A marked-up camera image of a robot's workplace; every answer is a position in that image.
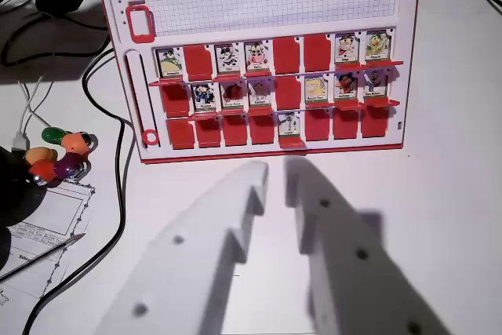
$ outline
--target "cartoon face card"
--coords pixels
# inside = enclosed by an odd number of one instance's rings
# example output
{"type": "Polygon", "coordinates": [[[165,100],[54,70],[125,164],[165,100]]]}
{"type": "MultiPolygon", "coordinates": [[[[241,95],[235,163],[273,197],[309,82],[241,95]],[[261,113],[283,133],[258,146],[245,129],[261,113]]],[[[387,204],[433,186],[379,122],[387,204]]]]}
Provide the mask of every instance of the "cartoon face card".
{"type": "Polygon", "coordinates": [[[248,80],[249,106],[268,106],[271,104],[271,80],[262,78],[248,80]]]}
{"type": "Polygon", "coordinates": [[[335,100],[351,100],[358,94],[358,78],[354,72],[335,75],[335,100]]]}
{"type": "Polygon", "coordinates": [[[328,100],[328,80],[322,75],[305,78],[305,102],[326,102],[328,100]]]}
{"type": "Polygon", "coordinates": [[[237,82],[220,83],[221,107],[227,109],[243,109],[244,99],[242,87],[237,82]]]}
{"type": "Polygon", "coordinates": [[[367,71],[365,74],[366,97],[385,96],[387,94],[387,75],[383,70],[367,71]]]}
{"type": "Polygon", "coordinates": [[[180,78],[183,76],[183,59],[179,48],[157,50],[157,61],[160,75],[163,78],[180,78]]]}
{"type": "Polygon", "coordinates": [[[213,85],[214,84],[197,84],[196,86],[191,86],[195,111],[216,110],[213,85]]]}
{"type": "Polygon", "coordinates": [[[391,38],[385,31],[369,31],[366,35],[366,60],[389,59],[391,38]]]}
{"type": "Polygon", "coordinates": [[[299,137],[300,117],[294,112],[278,114],[279,137],[299,137]]]}
{"type": "Polygon", "coordinates": [[[268,70],[268,49],[262,42],[247,42],[244,44],[244,50],[246,51],[247,71],[268,70]]]}
{"type": "Polygon", "coordinates": [[[335,63],[355,62],[359,55],[359,40],[354,33],[335,36],[335,63]]]}
{"type": "Polygon", "coordinates": [[[239,72],[238,51],[234,49],[232,44],[216,45],[214,49],[216,50],[216,63],[219,73],[228,74],[239,72]]]}

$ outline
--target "pencil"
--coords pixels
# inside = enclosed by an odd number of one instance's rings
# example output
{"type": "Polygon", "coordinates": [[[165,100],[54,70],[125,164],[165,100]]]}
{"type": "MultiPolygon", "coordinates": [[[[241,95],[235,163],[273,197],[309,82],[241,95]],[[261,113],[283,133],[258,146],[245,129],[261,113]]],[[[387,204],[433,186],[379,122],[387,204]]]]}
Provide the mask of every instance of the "pencil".
{"type": "Polygon", "coordinates": [[[20,266],[14,268],[12,271],[7,272],[5,275],[0,276],[0,284],[6,282],[7,280],[13,278],[17,274],[20,274],[23,271],[26,271],[29,267],[34,266],[40,260],[47,258],[49,255],[54,254],[56,251],[63,249],[64,247],[68,247],[76,243],[79,239],[81,239],[85,233],[81,233],[79,235],[74,235],[70,237],[66,241],[62,241],[62,243],[58,243],[57,245],[51,247],[47,251],[44,251],[42,254],[37,255],[35,258],[29,260],[26,263],[21,264],[20,266]]]}

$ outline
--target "guess who game board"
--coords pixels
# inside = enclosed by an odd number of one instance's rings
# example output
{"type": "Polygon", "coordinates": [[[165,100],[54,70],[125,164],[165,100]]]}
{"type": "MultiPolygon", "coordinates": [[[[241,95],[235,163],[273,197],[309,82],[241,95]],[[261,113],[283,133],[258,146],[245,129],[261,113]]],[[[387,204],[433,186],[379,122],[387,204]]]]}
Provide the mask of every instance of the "guess who game board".
{"type": "Polygon", "coordinates": [[[399,148],[417,0],[103,0],[145,163],[399,148]]]}

